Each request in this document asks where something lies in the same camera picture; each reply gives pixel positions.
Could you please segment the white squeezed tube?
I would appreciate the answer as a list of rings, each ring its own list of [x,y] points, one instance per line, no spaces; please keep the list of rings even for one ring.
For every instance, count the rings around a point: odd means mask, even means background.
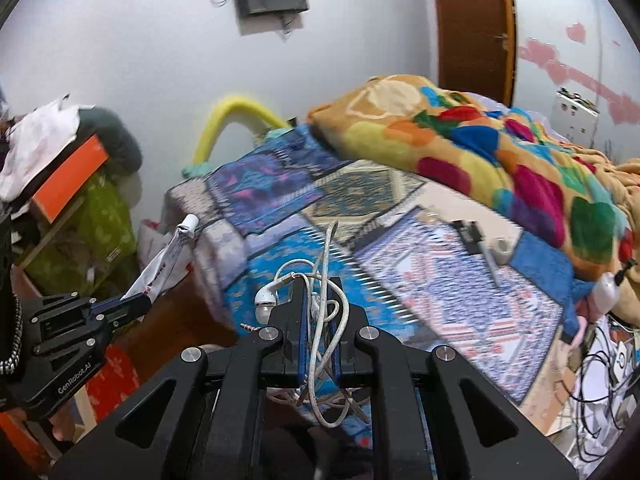
[[[191,246],[194,242],[199,223],[195,214],[187,214],[171,232],[170,242],[142,269],[134,284],[129,287],[122,298],[134,296],[134,294],[145,294],[151,302],[154,302],[163,292],[166,292],[163,287],[169,274],[171,274],[183,246],[186,244]]]

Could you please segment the green patterned cloth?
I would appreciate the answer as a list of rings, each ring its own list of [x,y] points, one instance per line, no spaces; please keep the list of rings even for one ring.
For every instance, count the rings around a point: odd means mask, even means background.
[[[129,208],[112,179],[99,171],[44,230],[21,267],[43,296],[79,292],[106,299],[126,292],[136,277],[136,251]]]

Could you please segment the patchwork blue bed sheet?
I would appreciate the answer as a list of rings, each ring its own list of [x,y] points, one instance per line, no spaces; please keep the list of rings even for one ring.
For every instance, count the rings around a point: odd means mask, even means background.
[[[421,177],[344,160],[305,127],[165,195],[164,226],[200,225],[198,284],[215,318],[254,321],[277,273],[305,272],[322,252],[351,304],[406,344],[452,344],[542,432],[573,387],[576,318],[567,256],[486,207]],[[454,220],[476,221],[506,290],[469,255]]]

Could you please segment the orange box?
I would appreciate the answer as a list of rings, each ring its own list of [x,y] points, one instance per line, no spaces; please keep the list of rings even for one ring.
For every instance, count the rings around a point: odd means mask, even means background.
[[[47,181],[32,196],[32,204],[41,217],[53,223],[70,203],[89,178],[95,174],[108,159],[107,152],[94,134],[73,154],[70,154],[58,169],[55,169]]]

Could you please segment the small black items on bed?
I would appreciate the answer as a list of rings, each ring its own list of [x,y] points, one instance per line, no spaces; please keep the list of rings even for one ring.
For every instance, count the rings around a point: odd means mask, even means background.
[[[486,243],[485,235],[476,221],[454,220],[451,226],[458,233],[465,250],[469,255],[481,255],[495,288],[506,290],[506,282],[503,281],[498,271],[498,264]]]

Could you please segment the white cloth on pile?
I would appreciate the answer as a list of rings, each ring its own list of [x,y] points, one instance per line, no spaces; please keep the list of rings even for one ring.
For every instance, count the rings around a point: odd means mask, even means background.
[[[94,104],[68,104],[63,96],[35,108],[9,128],[9,153],[1,169],[2,203],[16,200],[52,162],[85,142],[80,113],[94,110]]]

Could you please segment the yellow foam arch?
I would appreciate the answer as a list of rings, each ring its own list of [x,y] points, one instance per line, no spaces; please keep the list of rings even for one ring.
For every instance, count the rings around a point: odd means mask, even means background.
[[[291,128],[278,113],[249,96],[225,96],[210,111],[194,155],[182,168],[181,177],[205,176],[250,152],[270,131]]]

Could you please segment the white bottle on bed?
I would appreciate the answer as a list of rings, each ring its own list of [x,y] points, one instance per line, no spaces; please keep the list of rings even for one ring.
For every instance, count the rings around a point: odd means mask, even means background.
[[[620,302],[620,286],[628,271],[637,264],[634,258],[630,258],[617,272],[605,272],[600,276],[587,296],[590,322],[597,322]]]

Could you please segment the colourful plush blanket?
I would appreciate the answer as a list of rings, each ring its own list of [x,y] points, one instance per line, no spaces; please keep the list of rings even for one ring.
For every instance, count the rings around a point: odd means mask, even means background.
[[[639,163],[552,138],[524,110],[492,110],[416,75],[370,79],[308,114],[337,153],[411,171],[497,211],[596,280],[639,257]]]

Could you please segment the brown wooden door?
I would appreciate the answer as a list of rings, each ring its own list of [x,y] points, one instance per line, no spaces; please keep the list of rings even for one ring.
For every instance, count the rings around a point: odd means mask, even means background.
[[[513,100],[514,0],[435,0],[442,88]]]

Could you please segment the white sliding wardrobe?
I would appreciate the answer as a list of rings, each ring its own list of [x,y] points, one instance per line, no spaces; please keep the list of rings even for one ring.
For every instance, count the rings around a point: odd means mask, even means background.
[[[514,0],[513,104],[552,115],[561,88],[593,102],[594,133],[578,144],[613,162],[639,156],[639,50],[608,0]]]

